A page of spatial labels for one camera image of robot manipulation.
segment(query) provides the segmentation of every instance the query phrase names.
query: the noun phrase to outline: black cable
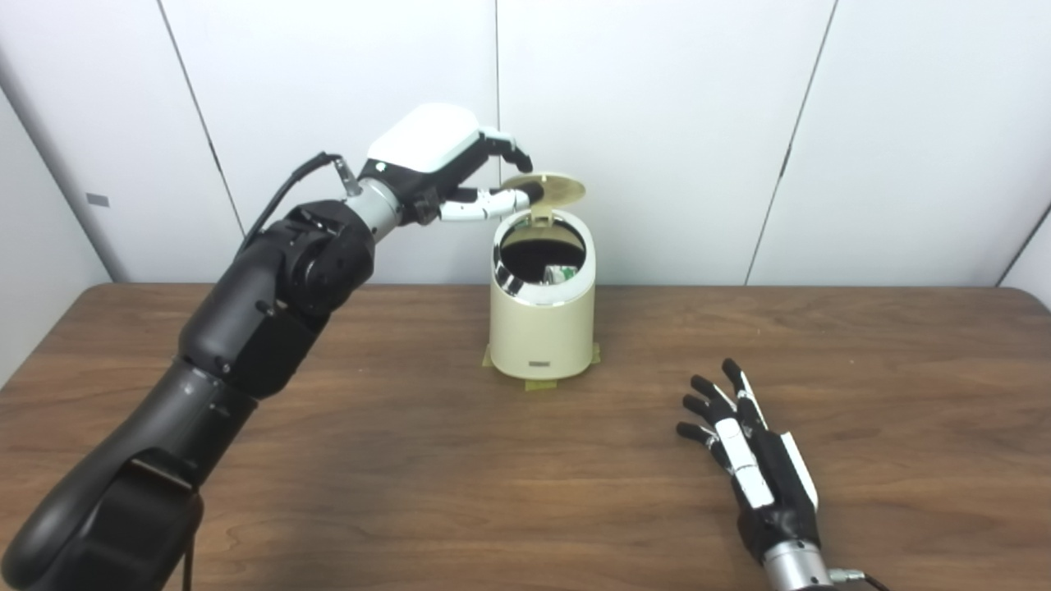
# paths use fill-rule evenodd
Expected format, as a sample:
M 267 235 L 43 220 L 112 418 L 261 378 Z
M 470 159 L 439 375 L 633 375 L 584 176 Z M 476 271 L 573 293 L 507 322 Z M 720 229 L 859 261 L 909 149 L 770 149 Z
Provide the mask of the black cable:
M 867 573 L 865 574 L 865 583 L 871 585 L 872 587 L 875 587 L 880 591 L 890 591 L 890 589 L 888 589 L 886 585 L 880 583 L 879 580 L 875 579 L 874 576 Z
M 183 591 L 191 591 L 193 587 L 193 538 L 190 538 L 186 546 L 186 553 L 183 554 Z
M 277 209 L 277 205 L 281 204 L 282 200 L 285 199 L 285 196 L 288 195 L 288 191 L 291 190 L 292 185 L 302 181 L 307 175 L 313 172 L 322 166 L 335 162 L 341 158 L 342 157 L 337 154 L 325 154 L 323 151 L 304 162 L 298 168 L 293 170 L 292 175 L 287 181 L 285 181 L 285 184 L 281 185 L 277 192 L 273 193 L 273 197 L 270 198 L 270 203 L 266 204 L 266 208 L 264 208 L 263 212 L 260 213 L 260 217 L 255 220 L 255 223 L 252 224 L 252 227 L 247 233 L 245 233 L 245 240 L 241 243 L 241 248 L 238 248 L 238 254 L 244 251 L 244 249 L 248 247 L 248 244 L 255 238 L 255 235 L 262 231 L 263 226 L 267 223 L 267 220 L 269 220 L 270 216 L 273 216 L 274 210 Z

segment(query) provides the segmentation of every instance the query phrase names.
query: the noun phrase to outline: white robotic hand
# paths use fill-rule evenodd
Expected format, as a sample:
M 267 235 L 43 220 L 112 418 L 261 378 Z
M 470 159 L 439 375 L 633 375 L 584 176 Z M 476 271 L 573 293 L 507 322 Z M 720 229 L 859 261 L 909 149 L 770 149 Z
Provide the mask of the white robotic hand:
M 500 218 L 543 196 L 536 183 L 509 190 L 460 188 L 492 156 L 522 172 L 533 170 L 529 155 L 510 135 L 479 126 L 466 108 L 425 104 L 372 144 L 359 178 L 390 188 L 401 207 L 401 225 Z

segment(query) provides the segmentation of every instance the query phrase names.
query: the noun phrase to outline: trash can lid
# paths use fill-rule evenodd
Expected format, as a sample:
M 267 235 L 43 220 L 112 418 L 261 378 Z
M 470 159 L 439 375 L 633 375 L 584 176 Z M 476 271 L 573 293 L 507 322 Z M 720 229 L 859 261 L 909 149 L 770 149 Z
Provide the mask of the trash can lid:
M 501 189 L 511 189 L 526 183 L 539 183 L 543 187 L 543 197 L 533 204 L 532 215 L 534 223 L 551 219 L 551 210 L 556 207 L 579 201 L 586 190 L 583 183 L 559 172 L 530 172 L 512 177 L 500 186 Z

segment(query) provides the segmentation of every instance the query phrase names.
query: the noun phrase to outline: wooden table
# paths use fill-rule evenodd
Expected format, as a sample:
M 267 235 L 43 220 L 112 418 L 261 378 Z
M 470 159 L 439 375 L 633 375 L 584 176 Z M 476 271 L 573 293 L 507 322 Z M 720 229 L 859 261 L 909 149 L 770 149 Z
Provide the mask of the wooden table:
M 167 367 L 207 290 L 87 291 L 0 393 L 0 545 Z M 738 360 L 821 492 L 830 566 L 1051 589 L 1051 315 L 1009 289 L 601 288 L 602 362 L 482 368 L 485 287 L 368 287 L 205 487 L 195 588 L 766 589 L 679 440 Z M 176 588 L 178 574 L 171 589 Z

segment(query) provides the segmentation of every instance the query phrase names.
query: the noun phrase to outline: cream trash can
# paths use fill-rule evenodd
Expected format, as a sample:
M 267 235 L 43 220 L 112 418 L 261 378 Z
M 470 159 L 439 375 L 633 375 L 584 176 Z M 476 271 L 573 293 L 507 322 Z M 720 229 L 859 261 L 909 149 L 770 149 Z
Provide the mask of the cream trash can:
M 493 241 L 489 354 L 513 378 L 559 380 L 592 363 L 595 244 L 579 218 L 555 208 L 584 196 L 579 181 L 534 172 L 501 188 L 528 182 L 540 183 L 543 198 L 503 220 Z

